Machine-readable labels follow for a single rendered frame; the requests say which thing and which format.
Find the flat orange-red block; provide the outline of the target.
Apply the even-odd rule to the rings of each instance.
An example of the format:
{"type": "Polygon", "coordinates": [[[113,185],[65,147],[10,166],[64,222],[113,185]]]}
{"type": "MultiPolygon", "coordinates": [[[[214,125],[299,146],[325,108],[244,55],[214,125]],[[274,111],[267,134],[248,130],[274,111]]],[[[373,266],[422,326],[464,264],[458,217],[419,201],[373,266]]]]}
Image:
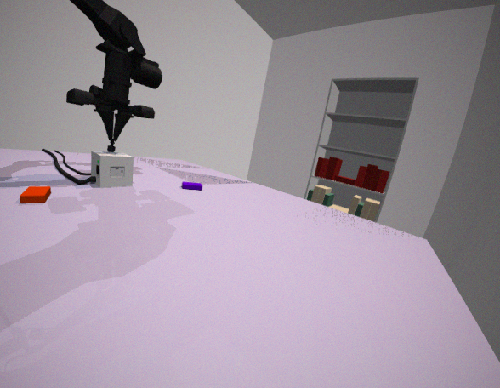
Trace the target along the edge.
{"type": "Polygon", "coordinates": [[[20,203],[45,203],[50,193],[50,186],[29,187],[20,195],[20,203]]]}

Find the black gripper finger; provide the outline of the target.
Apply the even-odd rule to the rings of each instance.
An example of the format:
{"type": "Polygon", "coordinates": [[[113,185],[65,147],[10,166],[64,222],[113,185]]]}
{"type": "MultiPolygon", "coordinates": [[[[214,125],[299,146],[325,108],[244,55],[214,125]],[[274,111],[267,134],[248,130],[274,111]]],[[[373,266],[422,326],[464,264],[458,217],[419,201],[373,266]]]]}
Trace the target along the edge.
{"type": "Polygon", "coordinates": [[[114,111],[107,111],[107,110],[105,111],[102,109],[99,109],[99,110],[94,109],[94,112],[96,112],[96,111],[99,113],[99,115],[101,116],[101,119],[103,120],[109,141],[112,141],[113,129],[114,129],[114,122],[113,122],[114,111]]]}
{"type": "Polygon", "coordinates": [[[124,127],[125,127],[126,123],[128,122],[128,120],[131,117],[134,117],[134,116],[131,116],[131,115],[128,115],[128,114],[125,115],[125,114],[121,114],[121,113],[115,114],[114,116],[115,116],[116,122],[115,122],[115,125],[114,125],[113,138],[114,138],[114,141],[117,141],[118,136],[120,135],[120,133],[124,129],[124,127]]]}

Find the white power cube with black cables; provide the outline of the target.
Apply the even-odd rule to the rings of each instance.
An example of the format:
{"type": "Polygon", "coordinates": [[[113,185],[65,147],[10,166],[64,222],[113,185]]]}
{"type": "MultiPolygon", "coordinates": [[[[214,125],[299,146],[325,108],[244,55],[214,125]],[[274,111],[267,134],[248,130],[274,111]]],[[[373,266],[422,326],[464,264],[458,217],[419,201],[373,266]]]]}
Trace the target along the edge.
{"type": "Polygon", "coordinates": [[[133,186],[134,157],[126,153],[117,152],[117,154],[114,154],[91,151],[91,176],[85,180],[79,180],[60,167],[56,156],[52,152],[45,149],[42,149],[42,151],[49,153],[53,157],[55,167],[60,173],[76,184],[82,185],[94,182],[99,188],[133,186]]]}

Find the small purple block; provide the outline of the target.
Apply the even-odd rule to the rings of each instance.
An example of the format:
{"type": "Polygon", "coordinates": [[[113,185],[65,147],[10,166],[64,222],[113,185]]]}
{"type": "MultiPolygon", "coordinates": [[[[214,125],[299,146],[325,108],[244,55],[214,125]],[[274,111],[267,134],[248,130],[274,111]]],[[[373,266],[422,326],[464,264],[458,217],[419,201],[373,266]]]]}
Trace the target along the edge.
{"type": "Polygon", "coordinates": [[[202,191],[202,184],[201,183],[192,183],[192,182],[184,182],[183,181],[183,189],[190,189],[190,190],[201,190],[202,191]]]}

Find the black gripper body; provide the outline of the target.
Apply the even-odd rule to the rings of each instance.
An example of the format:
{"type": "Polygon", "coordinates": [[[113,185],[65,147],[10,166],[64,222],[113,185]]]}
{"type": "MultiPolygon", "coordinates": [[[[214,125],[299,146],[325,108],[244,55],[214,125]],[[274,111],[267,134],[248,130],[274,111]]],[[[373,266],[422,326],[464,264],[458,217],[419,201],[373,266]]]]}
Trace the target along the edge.
{"type": "Polygon", "coordinates": [[[152,107],[133,105],[129,106],[129,88],[132,87],[130,78],[114,72],[104,72],[102,79],[103,92],[100,98],[95,98],[93,93],[72,89],[66,94],[66,102],[76,105],[94,105],[96,110],[111,111],[117,109],[117,114],[134,115],[154,119],[155,111],[152,107]],[[108,103],[108,102],[110,103],[108,103]],[[112,103],[111,103],[112,102],[112,103]],[[119,106],[119,105],[120,106],[119,106]]]}

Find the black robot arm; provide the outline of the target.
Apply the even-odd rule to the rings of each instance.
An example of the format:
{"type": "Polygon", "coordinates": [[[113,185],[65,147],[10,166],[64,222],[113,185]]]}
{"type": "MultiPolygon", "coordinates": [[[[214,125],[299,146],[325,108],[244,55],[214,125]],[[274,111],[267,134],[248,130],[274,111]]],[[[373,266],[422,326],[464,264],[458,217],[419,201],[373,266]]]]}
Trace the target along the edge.
{"type": "Polygon", "coordinates": [[[160,86],[162,72],[159,64],[144,57],[146,52],[137,27],[128,17],[102,0],[70,1],[91,20],[96,31],[105,39],[96,46],[96,49],[106,53],[104,72],[122,74],[153,89],[160,86]],[[131,46],[134,50],[128,52],[131,46]]]}

